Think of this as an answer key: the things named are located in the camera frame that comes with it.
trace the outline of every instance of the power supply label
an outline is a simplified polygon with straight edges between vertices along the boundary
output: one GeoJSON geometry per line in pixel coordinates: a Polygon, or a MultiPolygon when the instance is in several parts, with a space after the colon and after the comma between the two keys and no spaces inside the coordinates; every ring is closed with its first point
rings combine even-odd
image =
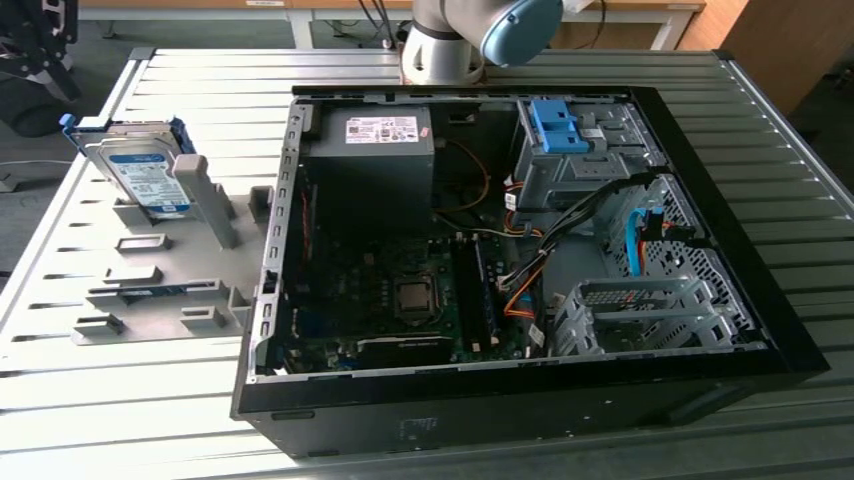
{"type": "Polygon", "coordinates": [[[416,143],[415,117],[351,117],[345,143],[416,143]]]}

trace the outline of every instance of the aluminum table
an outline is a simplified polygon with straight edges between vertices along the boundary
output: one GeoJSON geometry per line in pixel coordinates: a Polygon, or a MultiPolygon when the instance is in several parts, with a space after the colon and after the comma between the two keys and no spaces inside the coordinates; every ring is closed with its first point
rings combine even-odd
{"type": "MultiPolygon", "coordinates": [[[[272,183],[291,87],[393,84],[364,50],[136,51],[104,115],[174,113],[229,194],[272,183]]],[[[2,478],[854,478],[854,201],[739,67],[711,53],[549,51],[501,84],[648,85],[832,370],[676,429],[295,463],[228,418],[237,337],[74,346],[114,193],[77,158],[0,297],[2,478]]]]}

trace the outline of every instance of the blue plastic tab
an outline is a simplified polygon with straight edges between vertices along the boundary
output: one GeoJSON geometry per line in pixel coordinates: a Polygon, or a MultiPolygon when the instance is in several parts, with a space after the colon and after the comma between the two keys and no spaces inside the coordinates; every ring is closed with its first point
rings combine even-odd
{"type": "Polygon", "coordinates": [[[173,117],[169,121],[169,127],[172,127],[172,135],[174,135],[174,139],[177,140],[177,145],[181,148],[181,153],[196,153],[196,147],[192,144],[192,140],[189,140],[189,135],[186,134],[186,124],[177,117],[173,117]]]}
{"type": "Polygon", "coordinates": [[[575,116],[563,100],[531,100],[531,117],[545,153],[587,153],[589,144],[575,129],[575,116]]]}
{"type": "MultiPolygon", "coordinates": [[[[662,215],[664,213],[664,209],[662,207],[652,207],[651,212],[654,215],[662,215]]],[[[643,273],[638,252],[638,219],[644,218],[646,213],[646,208],[635,208],[628,213],[628,220],[625,221],[625,260],[628,262],[628,274],[632,277],[636,277],[643,273]]]]}
{"type": "Polygon", "coordinates": [[[74,123],[77,123],[77,118],[70,113],[64,114],[58,119],[58,124],[62,126],[62,135],[65,135],[65,138],[73,144],[77,152],[80,152],[80,155],[85,157],[82,146],[77,143],[77,140],[70,135],[74,131],[74,123]]]}

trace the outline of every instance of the white cable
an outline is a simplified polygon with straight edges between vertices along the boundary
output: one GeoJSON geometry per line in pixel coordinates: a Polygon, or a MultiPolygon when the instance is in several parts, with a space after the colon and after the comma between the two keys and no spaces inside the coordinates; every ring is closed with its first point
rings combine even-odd
{"type": "Polygon", "coordinates": [[[492,233],[495,235],[500,235],[501,237],[507,237],[507,238],[521,238],[521,237],[524,237],[524,235],[520,234],[520,233],[499,232],[497,230],[492,230],[491,228],[468,228],[467,230],[473,230],[475,232],[492,233]]]}
{"type": "Polygon", "coordinates": [[[0,162],[0,168],[5,165],[29,165],[32,163],[58,163],[61,165],[70,165],[72,160],[16,160],[14,162],[0,162]]]}

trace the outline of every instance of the motherboard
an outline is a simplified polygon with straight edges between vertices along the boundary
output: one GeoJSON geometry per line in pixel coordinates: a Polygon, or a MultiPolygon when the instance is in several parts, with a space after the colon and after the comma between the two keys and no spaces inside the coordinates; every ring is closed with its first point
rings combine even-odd
{"type": "Polygon", "coordinates": [[[507,269],[497,236],[331,242],[324,251],[295,288],[280,354],[296,371],[521,358],[523,325],[491,287],[507,269]]]}

